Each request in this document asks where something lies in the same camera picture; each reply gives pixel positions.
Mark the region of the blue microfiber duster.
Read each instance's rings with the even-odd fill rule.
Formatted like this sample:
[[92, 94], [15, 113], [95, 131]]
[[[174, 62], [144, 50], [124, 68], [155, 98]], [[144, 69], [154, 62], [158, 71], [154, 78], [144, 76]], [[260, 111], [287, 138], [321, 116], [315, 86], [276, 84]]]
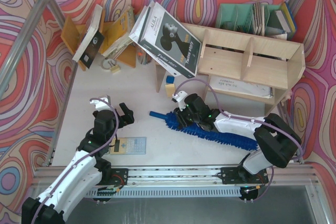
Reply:
[[180, 128], [177, 117], [173, 112], [161, 114], [150, 111], [149, 115], [164, 120], [166, 126], [172, 130], [183, 132], [192, 136], [197, 136], [208, 141], [213, 141], [224, 145], [231, 145], [246, 151], [255, 151], [258, 147], [257, 142], [248, 137], [233, 133], [208, 132], [201, 129], [196, 123], [193, 123], [192, 125], [185, 128]]

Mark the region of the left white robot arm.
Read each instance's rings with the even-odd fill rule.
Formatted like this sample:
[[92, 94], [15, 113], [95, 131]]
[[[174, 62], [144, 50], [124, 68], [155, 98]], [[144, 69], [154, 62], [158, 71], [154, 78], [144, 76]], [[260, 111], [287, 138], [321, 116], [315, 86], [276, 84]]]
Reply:
[[128, 169], [114, 169], [103, 156], [117, 142], [117, 130], [134, 123], [133, 111], [120, 103], [123, 115], [107, 98], [92, 98], [94, 125], [84, 136], [70, 163], [36, 198], [22, 205], [22, 223], [65, 223], [87, 193], [96, 185], [120, 190], [127, 184]]

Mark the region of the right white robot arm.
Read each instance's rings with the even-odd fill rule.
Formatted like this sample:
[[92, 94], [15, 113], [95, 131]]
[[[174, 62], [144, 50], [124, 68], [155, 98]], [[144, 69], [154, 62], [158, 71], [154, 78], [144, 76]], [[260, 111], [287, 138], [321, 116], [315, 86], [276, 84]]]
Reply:
[[257, 146], [241, 163], [243, 171], [256, 174], [271, 166], [285, 168], [295, 153], [301, 153], [301, 139], [277, 114], [248, 117], [210, 109], [196, 93], [180, 91], [172, 96], [178, 104], [174, 114], [178, 126], [196, 126], [206, 133], [243, 137]]

